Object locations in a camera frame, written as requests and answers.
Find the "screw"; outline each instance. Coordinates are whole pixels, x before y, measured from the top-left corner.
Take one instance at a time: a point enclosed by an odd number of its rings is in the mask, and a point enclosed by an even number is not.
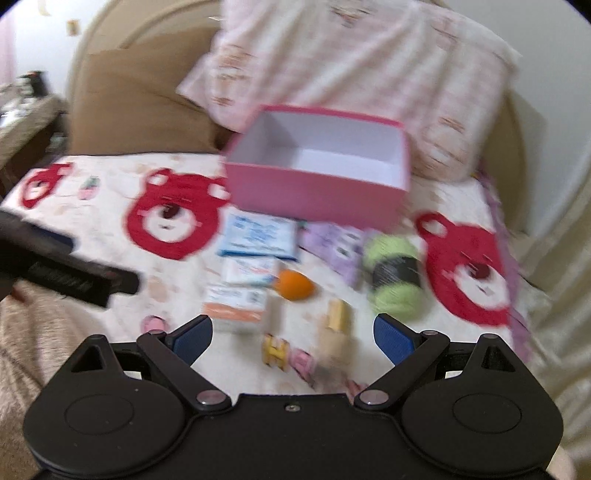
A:
[[[197,395],[197,401],[201,405],[219,405],[226,400],[226,394],[219,390],[203,390]]]
[[[366,405],[383,405],[390,397],[382,390],[365,390],[359,399]]]

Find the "pink and white pillow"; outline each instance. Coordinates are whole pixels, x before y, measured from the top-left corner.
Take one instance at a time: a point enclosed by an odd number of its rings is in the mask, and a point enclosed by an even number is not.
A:
[[[178,87],[231,130],[264,104],[401,121],[413,170],[473,173],[518,53],[485,27],[416,0],[223,0],[223,30]]]

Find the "black circular disc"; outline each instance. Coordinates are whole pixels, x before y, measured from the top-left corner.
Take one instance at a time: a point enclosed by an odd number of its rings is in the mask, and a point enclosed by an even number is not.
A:
[[[502,476],[539,467],[556,449],[544,424],[555,412],[539,392],[503,384],[475,387],[461,375],[426,384],[402,406],[402,426],[422,452],[454,472]]]
[[[179,437],[183,406],[164,387],[100,371],[75,375],[71,390],[42,391],[23,426],[34,456],[55,473],[106,478],[136,471]]]

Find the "small white package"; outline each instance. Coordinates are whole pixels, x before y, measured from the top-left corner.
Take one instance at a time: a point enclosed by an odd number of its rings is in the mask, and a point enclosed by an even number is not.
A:
[[[267,317],[269,295],[262,288],[209,285],[202,313],[218,332],[260,332]]]
[[[297,231],[297,222],[289,218],[236,212],[228,216],[219,255],[297,260]]]
[[[222,280],[228,285],[271,287],[280,268],[275,257],[229,257],[224,260]]]

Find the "pink box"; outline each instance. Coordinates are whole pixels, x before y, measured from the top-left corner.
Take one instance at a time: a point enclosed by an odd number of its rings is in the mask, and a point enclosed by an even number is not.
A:
[[[410,189],[404,127],[319,108],[266,106],[226,152],[242,210],[390,232]]]

